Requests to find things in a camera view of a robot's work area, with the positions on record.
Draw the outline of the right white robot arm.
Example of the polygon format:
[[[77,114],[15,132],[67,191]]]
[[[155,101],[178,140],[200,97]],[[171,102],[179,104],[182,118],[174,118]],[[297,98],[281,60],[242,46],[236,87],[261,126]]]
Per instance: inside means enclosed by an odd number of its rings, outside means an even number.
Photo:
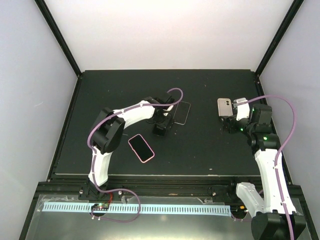
[[[289,195],[283,172],[279,137],[272,132],[272,107],[244,99],[231,103],[223,99],[218,105],[223,129],[230,134],[242,133],[258,165],[262,193],[249,182],[227,189],[228,198],[242,201],[251,216],[251,233],[255,240],[296,240],[306,227],[306,220],[297,213]]]

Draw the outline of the black phone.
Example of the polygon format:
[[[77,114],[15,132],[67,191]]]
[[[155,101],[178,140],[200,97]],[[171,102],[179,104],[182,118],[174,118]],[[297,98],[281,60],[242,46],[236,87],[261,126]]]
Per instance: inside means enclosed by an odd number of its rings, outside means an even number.
[[[152,133],[153,133],[154,135],[163,137],[163,136],[166,135],[166,132],[167,132],[167,129],[166,129],[165,127],[161,127],[161,126],[159,126],[159,125],[157,125],[157,124],[155,124],[155,125],[153,126]]]

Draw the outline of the beige phone case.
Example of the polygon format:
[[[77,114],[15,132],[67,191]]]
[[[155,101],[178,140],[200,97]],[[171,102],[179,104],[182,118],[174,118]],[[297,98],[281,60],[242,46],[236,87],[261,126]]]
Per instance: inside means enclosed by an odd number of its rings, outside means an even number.
[[[229,98],[218,98],[217,108],[219,117],[229,117],[233,115],[232,101]]]

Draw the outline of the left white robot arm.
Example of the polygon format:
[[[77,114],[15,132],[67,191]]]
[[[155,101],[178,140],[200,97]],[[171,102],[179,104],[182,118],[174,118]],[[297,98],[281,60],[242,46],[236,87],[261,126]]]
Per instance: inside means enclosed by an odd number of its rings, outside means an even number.
[[[172,109],[180,99],[166,94],[165,98],[146,97],[140,102],[122,108],[104,108],[98,115],[89,136],[87,146],[92,150],[92,160],[88,179],[91,182],[89,193],[97,200],[108,192],[108,170],[113,152],[119,147],[124,130],[146,120],[153,125],[152,133],[165,136],[173,124]]]

